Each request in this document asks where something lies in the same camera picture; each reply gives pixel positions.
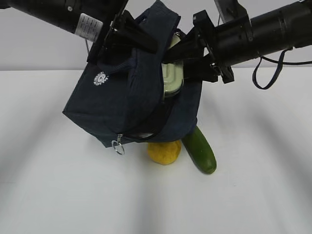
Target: sticker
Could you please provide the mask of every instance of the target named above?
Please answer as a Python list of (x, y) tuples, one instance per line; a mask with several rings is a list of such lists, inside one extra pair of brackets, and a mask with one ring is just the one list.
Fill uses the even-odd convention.
[(89, 41), (96, 42), (103, 27), (103, 22), (82, 13), (75, 34)]

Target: cucumber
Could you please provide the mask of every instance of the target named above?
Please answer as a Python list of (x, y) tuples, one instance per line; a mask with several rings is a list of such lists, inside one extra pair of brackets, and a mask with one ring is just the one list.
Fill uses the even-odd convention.
[(195, 166), (204, 174), (212, 174), (216, 170), (216, 159), (209, 143), (196, 126), (191, 134), (186, 135), (182, 142)]

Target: yellow lemon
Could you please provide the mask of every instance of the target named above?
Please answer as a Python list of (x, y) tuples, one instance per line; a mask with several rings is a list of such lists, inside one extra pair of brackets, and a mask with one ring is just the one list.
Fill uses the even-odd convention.
[(181, 142), (148, 143), (147, 149), (150, 158), (161, 165), (168, 165), (176, 161), (181, 152)]

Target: black cable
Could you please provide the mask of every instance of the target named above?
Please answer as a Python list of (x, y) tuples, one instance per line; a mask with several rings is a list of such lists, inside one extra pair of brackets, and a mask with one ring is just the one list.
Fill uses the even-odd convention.
[(220, 25), (221, 15), (219, 14), (218, 26)]
[(260, 67), (260, 64), (261, 64), (262, 60), (263, 60), (263, 57), (260, 57), (260, 62), (259, 62), (259, 64), (256, 66), (256, 68), (255, 68), (255, 70), (254, 70), (254, 72), (253, 72), (253, 83), (254, 83), (254, 85), (255, 85), (258, 89), (267, 90), (267, 89), (271, 88), (272, 85), (274, 85), (274, 83), (277, 81), (277, 78), (278, 78), (279, 74), (280, 74), (281, 71), (283, 70), (283, 65), (284, 65), (284, 62), (283, 62), (283, 61), (284, 61), (285, 53), (286, 53), (287, 51), (290, 51), (290, 50), (292, 50), (292, 49), (284, 50), (284, 51), (281, 53), (281, 56), (279, 57), (279, 60), (278, 60), (278, 63), (277, 63), (278, 66), (277, 66), (277, 68), (276, 68), (276, 71), (275, 71), (275, 73), (274, 73), (274, 75), (273, 75), (271, 81), (269, 82), (269, 84), (268, 84), (267, 86), (265, 86), (265, 87), (261, 87), (261, 86), (258, 84), (258, 81), (257, 81), (257, 71), (258, 71), (258, 69), (259, 69), (259, 67)]
[(89, 49), (88, 40), (87, 40), (87, 39), (85, 39), (85, 42), (86, 42), (87, 52), (88, 52), (88, 54), (89, 54), (89, 53), (90, 53), (90, 49)]
[[(262, 59), (268, 61), (268, 62), (272, 62), (272, 63), (276, 63), (278, 64), (279, 61), (267, 58), (265, 56), (262, 56)], [(283, 62), (283, 65), (290, 65), (290, 66), (299, 66), (299, 65), (308, 65), (308, 64), (312, 64), (312, 61), (306, 61), (306, 62)]]

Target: white table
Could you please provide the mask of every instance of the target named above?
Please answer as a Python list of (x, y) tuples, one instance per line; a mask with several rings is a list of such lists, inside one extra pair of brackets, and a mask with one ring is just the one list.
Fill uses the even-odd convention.
[(0, 233), (310, 234), (312, 68), (285, 68), (268, 91), (252, 71), (204, 84), (210, 176), (184, 148), (169, 166), (146, 144), (118, 156), (63, 116), (81, 71), (0, 72)]

